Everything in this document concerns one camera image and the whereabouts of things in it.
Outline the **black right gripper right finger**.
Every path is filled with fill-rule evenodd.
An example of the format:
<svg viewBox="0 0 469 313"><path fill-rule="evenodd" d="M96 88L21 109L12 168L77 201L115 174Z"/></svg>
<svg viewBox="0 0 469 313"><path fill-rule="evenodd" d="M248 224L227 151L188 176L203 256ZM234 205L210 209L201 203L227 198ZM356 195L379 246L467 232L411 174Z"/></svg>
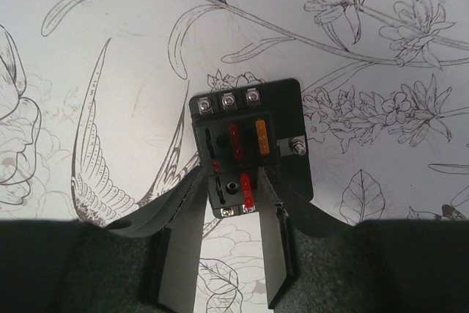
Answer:
<svg viewBox="0 0 469 313"><path fill-rule="evenodd" d="M267 306L277 309L307 266L298 237L308 242L350 228L294 192L272 169L260 167L257 183L259 225Z"/></svg>

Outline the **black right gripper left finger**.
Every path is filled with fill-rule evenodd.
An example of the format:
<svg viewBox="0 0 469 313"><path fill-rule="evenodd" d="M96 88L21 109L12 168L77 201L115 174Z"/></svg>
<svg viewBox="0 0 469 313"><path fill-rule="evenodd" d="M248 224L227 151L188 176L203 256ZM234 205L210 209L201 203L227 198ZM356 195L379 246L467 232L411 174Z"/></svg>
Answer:
<svg viewBox="0 0 469 313"><path fill-rule="evenodd" d="M162 196L106 227L150 241L140 293L163 312L193 311L207 193L207 175L197 166Z"/></svg>

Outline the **red blade fuse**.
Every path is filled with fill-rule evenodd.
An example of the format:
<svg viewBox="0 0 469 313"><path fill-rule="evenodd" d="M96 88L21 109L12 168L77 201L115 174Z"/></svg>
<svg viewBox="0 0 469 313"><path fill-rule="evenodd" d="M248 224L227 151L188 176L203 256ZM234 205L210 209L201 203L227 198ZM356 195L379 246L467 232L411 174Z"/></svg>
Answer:
<svg viewBox="0 0 469 313"><path fill-rule="evenodd" d="M247 173L240 173L240 186L243 194L243 207L247 213L255 210L254 196L251 187L251 180Z"/></svg>
<svg viewBox="0 0 469 313"><path fill-rule="evenodd" d="M242 151L242 145L240 141L240 134L239 134L238 126L236 124L231 124L229 126L229 134L231 137L234 159L236 161L241 161L243 159L243 151Z"/></svg>

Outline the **orange blade fuse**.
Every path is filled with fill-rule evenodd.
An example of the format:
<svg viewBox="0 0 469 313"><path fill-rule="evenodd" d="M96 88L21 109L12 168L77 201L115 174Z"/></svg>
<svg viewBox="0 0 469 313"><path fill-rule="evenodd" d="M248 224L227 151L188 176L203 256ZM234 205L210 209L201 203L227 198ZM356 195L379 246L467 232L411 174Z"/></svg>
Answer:
<svg viewBox="0 0 469 313"><path fill-rule="evenodd" d="M261 155L268 155L270 153L270 145L268 141L266 122L263 119L258 119L255 122L255 126L259 152Z"/></svg>

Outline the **black fuse box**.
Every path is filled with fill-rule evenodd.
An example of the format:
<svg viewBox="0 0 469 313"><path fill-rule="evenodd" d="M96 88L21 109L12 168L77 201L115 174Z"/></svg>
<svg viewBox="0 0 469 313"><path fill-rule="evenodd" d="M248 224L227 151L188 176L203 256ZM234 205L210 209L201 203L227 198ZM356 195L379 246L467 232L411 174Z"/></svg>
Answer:
<svg viewBox="0 0 469 313"><path fill-rule="evenodd" d="M250 177L256 209L260 167L271 168L294 192L312 200L314 192L298 80L286 78L208 92L192 97L188 106L200 164L208 176L208 199L216 218L247 213L243 207L241 172ZM268 155L259 152L255 126L258 119L266 122ZM238 126L241 161L234 159L231 124Z"/></svg>

